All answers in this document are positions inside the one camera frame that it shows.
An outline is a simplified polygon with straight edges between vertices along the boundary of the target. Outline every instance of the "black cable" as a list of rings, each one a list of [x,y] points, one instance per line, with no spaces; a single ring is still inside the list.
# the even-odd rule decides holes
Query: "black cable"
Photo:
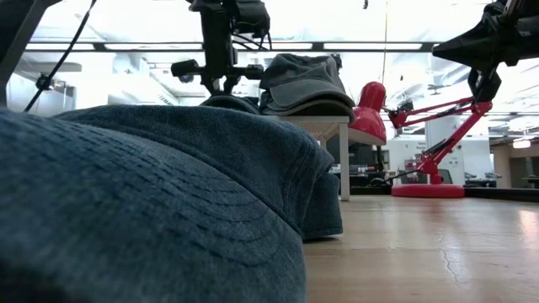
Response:
[[[237,45],[241,45],[243,47],[245,47],[246,50],[249,50],[249,51],[254,51],[253,48],[251,48],[251,46],[247,46],[245,43],[243,42],[240,42],[240,41],[233,41],[232,43],[235,43]]]
[[[445,110],[445,111],[443,111],[443,112],[439,112],[438,114],[436,114],[436,116],[437,116],[438,118],[441,118],[441,117],[445,117],[445,116],[451,115],[451,114],[455,113],[457,110],[459,110],[459,109],[461,109],[461,108],[463,108],[463,107],[465,107],[465,106],[468,106],[471,102],[472,102],[472,101],[466,102],[466,103],[464,103],[464,104],[458,104],[458,105],[455,105],[454,107],[452,107],[452,108],[450,108],[450,109],[447,109],[447,110]]]
[[[260,50],[269,51],[267,48],[263,47],[262,45],[259,45],[258,43],[254,42],[253,40],[251,40],[249,38],[246,38],[246,37],[243,37],[242,35],[232,34],[232,36],[237,37],[237,38],[241,38],[243,40],[246,40],[249,43],[253,43],[254,45],[257,45],[260,48]]]
[[[269,42],[269,50],[272,51],[273,50],[273,42],[271,41],[271,34],[270,32],[268,32],[268,42]]]
[[[410,173],[417,173],[417,172],[419,172],[418,169],[415,169],[415,170],[413,170],[413,171],[409,171],[409,172],[406,172],[406,173],[400,173],[400,174],[398,174],[398,175],[395,176],[395,177],[391,177],[391,178],[387,178],[387,179],[385,179],[385,180],[381,180],[381,182],[380,182],[379,184],[377,184],[377,185],[375,185],[375,186],[373,186],[373,187],[381,186],[382,184],[385,184],[385,185],[388,185],[388,186],[389,186],[389,185],[391,185],[391,184],[389,184],[388,182],[392,181],[393,179],[401,178],[402,176],[406,176],[406,175],[409,175]],[[372,185],[372,182],[373,182],[373,181],[376,181],[376,180],[378,180],[378,179],[375,179],[375,178],[372,179],[372,181],[371,181],[371,183],[369,183],[369,185]]]
[[[367,2],[364,6],[364,9],[366,9],[369,6],[369,3]],[[386,58],[387,58],[387,0],[386,0],[386,24],[384,29],[384,60],[383,60],[383,66],[382,66],[382,84],[385,84],[384,80],[386,80]]]
[[[84,15],[83,21],[81,21],[81,24],[78,27],[77,33],[75,33],[75,35],[73,36],[73,40],[71,41],[71,43],[67,47],[66,52],[64,52],[64,55],[60,58],[58,63],[56,63],[56,65],[52,69],[52,72],[49,74],[47,79],[44,81],[44,84],[39,86],[39,88],[38,88],[37,92],[35,93],[34,97],[30,100],[30,103],[24,109],[25,113],[28,113],[32,109],[32,106],[34,106],[35,102],[40,98],[40,95],[45,90],[45,87],[51,85],[52,78],[56,75],[56,73],[60,69],[61,65],[64,64],[64,61],[67,59],[67,56],[69,56],[69,53],[71,53],[71,51],[73,50],[73,47],[77,43],[78,37],[80,37],[80,35],[83,33],[84,26],[86,25],[86,23],[88,22],[88,19],[90,18],[90,11],[92,11],[92,8],[93,8],[93,6],[95,5],[96,2],[97,2],[97,0],[92,0],[92,3],[90,4],[90,7],[89,7],[88,11],[86,11],[86,14]]]
[[[265,36],[262,36],[262,38],[260,38],[259,50],[262,50],[262,48],[263,48],[262,45],[264,44],[264,38],[265,38]]]

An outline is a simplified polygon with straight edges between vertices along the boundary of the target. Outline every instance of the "fluorescent light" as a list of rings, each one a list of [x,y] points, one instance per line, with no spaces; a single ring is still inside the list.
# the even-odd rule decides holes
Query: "fluorescent light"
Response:
[[[167,51],[167,50],[202,50],[202,44],[189,43],[189,44],[105,44],[107,49],[113,51]]]
[[[529,140],[515,140],[513,141],[513,148],[528,148],[531,146]]]
[[[273,43],[274,51],[279,50],[310,50],[312,48],[312,43]]]
[[[28,43],[27,51],[65,51],[69,43]],[[89,43],[77,43],[73,46],[75,51],[93,51],[93,45]]]
[[[325,50],[418,50],[420,43],[325,43]]]
[[[510,112],[487,112],[485,115],[511,115]]]
[[[234,40],[234,42],[241,42],[242,44],[235,43],[234,47],[240,49],[240,50],[247,50],[246,47],[243,45],[250,47],[251,49],[258,50],[259,45],[250,43],[250,42],[243,42],[241,40]],[[263,43],[262,46],[266,49],[270,49],[270,43]],[[283,50],[310,50],[312,48],[312,43],[290,43],[290,42],[273,42],[272,43],[272,49],[273,51],[283,51]]]

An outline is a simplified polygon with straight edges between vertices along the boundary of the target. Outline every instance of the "wooden surface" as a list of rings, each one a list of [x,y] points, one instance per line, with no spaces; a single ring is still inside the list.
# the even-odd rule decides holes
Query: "wooden surface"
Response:
[[[539,302],[539,204],[353,196],[305,244],[309,302]]]

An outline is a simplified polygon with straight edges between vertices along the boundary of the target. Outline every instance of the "lamp shade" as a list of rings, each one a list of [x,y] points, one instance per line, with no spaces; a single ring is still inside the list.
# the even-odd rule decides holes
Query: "lamp shade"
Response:
[[[380,110],[386,101],[386,88],[379,82],[369,82],[361,90],[358,107],[354,108],[355,123],[349,125],[349,139],[376,146],[386,145],[386,127]]]

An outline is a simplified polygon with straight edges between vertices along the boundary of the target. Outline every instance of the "white table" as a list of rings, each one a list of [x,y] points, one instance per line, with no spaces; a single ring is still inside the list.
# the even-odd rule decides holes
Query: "white table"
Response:
[[[340,199],[341,201],[350,200],[350,170],[348,153],[348,116],[267,116],[276,120],[291,122],[308,131],[311,136],[320,141],[320,145],[326,148],[327,140],[339,133],[339,154],[340,154]]]

